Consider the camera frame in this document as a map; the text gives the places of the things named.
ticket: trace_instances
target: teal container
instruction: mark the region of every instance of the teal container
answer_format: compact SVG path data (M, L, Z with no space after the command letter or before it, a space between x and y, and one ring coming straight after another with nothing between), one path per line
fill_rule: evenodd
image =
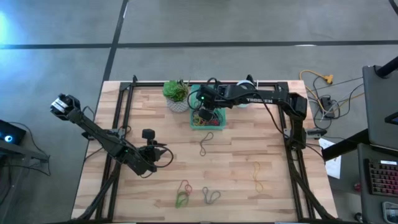
M191 92L198 90L200 87L200 85L192 85L191 86ZM194 107L194 105L199 104L198 100L197 100L197 94L194 93L190 96L189 99L189 103L191 104L192 107ZM192 116L192 112L193 109L190 109L190 126L192 129L195 130L222 130L225 128L226 126L226 115L225 115L225 108L222 109L215 109L215 111L217 111L222 117L223 120L221 121L219 126L194 126L193 125L193 116Z

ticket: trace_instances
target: keyboard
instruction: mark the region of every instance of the keyboard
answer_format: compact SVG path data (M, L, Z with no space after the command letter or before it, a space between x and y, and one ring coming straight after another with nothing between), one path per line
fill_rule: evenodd
M370 194L398 197L398 162L366 160Z

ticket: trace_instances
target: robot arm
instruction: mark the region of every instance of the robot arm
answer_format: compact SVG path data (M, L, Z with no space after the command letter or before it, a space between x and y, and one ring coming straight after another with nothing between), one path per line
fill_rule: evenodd
M146 170L156 172L159 166L156 166L154 162L158 161L166 151L171 153L170 149L164 147L165 144L158 144L153 140L155 138L153 130L145 129L142 132L142 137L148 139L148 146L136 148L124 138L120 138L117 133L100 128L84 115L80 109L79 100L71 95L60 94L51 104L50 109L61 120L79 125L89 135L97 139L116 162L127 164L137 175L144 174Z
M291 120L291 138L288 140L290 146L292 149L305 148L307 137L303 120L307 116L307 99L297 93L289 93L280 86L275 90L257 90L249 83L223 85L216 81L214 87L201 85L196 98L204 107L199 111L199 116L205 120L213 117L213 110L216 108L232 108L247 103L280 105Z

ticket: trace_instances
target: rubber band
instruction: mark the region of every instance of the rubber band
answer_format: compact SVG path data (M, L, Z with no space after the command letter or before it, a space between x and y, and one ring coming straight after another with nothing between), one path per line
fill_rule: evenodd
M189 202L189 194L186 192L180 192L177 194L177 198L175 199L175 208L181 208L188 205Z
M203 118L199 117L199 110L192 112L192 124L194 126L220 126L224 120L224 117L217 110L213 112L213 117L209 121L205 121Z
M217 199L219 199L221 197L221 192L218 190L215 190L215 191L213 191L213 193L211 193L210 199L207 199L209 189L207 187L204 187L201 191L205 195L205 203L208 205L211 205L212 203L214 203Z
M187 183L187 184L185 185L184 189L185 189L186 193L187 193L188 195L190 195L190 194L192 193L192 186L189 184L189 181L187 181L187 180L182 180L182 181L181 181L181 184L180 184L180 186L178 187L178 190L177 190L177 194L180 193L182 184L183 184L184 182Z
M212 132L207 133L207 135L199 142L200 145L200 152L199 155L201 156L205 156L206 155L206 149L203 147L203 142L204 141L210 141L214 138L214 134Z
M182 184L185 183L184 189L181 190ZM192 193L192 186L189 184L189 181L182 180L180 186L177 189L177 198L175 199L175 208L181 208L188 205L189 195Z
M253 166L254 166L253 180L254 180L254 183L255 183L255 186L256 186L257 193L260 193L260 192L262 192L264 190L264 186L262 185L262 183L260 183L257 180L257 175L260 172L261 165L260 165L259 162L256 161L256 162L253 163Z

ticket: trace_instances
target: desk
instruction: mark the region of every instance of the desk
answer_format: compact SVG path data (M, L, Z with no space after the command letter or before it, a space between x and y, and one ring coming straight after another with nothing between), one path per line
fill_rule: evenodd
M112 128L119 85L120 82L104 82L95 118L104 129ZM307 96L303 81L289 81L289 90ZM214 138L204 143L207 151L204 157L199 155L199 142L208 131L190 128L189 111L178 114L166 108L162 87L134 87L131 107L129 125L132 131L126 139L135 146L144 145L146 140L141 138L141 132L151 128L156 131L155 139L168 144L175 157L171 165L159 169L148 179L142 179L127 166L122 166L115 222L296 221L284 142L264 105L226 109L227 127L223 131L213 131ZM269 108L280 124L278 108L275 105ZM304 127L313 128L309 106ZM99 148L98 142L93 141L87 154ZM303 157L311 190L336 217L322 159L309 149L303 150ZM101 151L85 162L72 218L82 214L98 193L105 158L106 153ZM158 164L169 159L170 156L164 154ZM264 186L261 193L256 192L252 179L254 161L261 164L257 177ZM193 192L188 206L176 209L176 191L183 179L189 180ZM219 190L221 197L213 205L204 204L203 187L210 191ZM303 193L300 197L306 214ZM105 204L106 215L108 204Z

